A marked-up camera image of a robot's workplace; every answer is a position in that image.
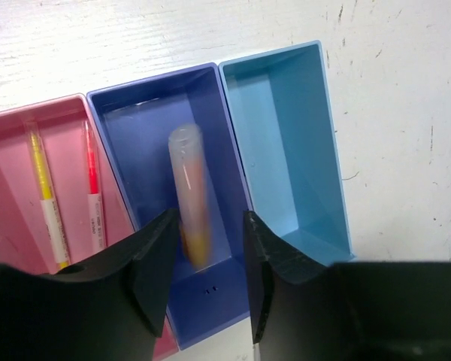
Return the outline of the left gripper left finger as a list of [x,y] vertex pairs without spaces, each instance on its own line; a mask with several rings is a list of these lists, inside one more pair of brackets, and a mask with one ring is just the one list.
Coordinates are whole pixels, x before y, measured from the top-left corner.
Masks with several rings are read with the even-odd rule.
[[84,318],[127,317],[155,337],[162,335],[178,244],[178,210],[169,208],[144,228],[54,276]]

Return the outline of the yellow thin pen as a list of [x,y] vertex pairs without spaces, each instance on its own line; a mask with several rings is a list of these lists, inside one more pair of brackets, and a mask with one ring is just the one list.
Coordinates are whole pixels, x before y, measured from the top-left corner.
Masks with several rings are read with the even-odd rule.
[[62,270],[70,265],[70,256],[59,205],[56,201],[53,179],[50,174],[45,146],[37,123],[27,122],[26,130],[31,161],[40,195],[41,208],[53,251],[54,261],[57,269]]

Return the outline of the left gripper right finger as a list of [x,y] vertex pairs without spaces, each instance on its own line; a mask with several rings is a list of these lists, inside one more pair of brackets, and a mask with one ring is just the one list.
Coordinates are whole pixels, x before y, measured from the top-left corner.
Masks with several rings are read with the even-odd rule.
[[244,256],[255,344],[332,344],[328,267],[285,242],[254,211],[244,213]]

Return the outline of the red thin pen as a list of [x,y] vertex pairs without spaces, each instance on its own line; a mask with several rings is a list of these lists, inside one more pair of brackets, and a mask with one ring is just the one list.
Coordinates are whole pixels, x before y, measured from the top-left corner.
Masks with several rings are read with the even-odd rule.
[[101,182],[97,144],[88,120],[83,123],[83,139],[86,157],[87,201],[92,238],[92,251],[98,253],[106,248],[104,212],[101,197]]

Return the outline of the yellow cap orange highlighter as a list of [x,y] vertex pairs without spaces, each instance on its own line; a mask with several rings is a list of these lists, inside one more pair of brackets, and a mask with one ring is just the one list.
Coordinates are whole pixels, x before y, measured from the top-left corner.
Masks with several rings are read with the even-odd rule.
[[211,230],[201,130],[195,123],[176,128],[168,150],[180,209],[184,252],[192,266],[202,269],[210,259]]

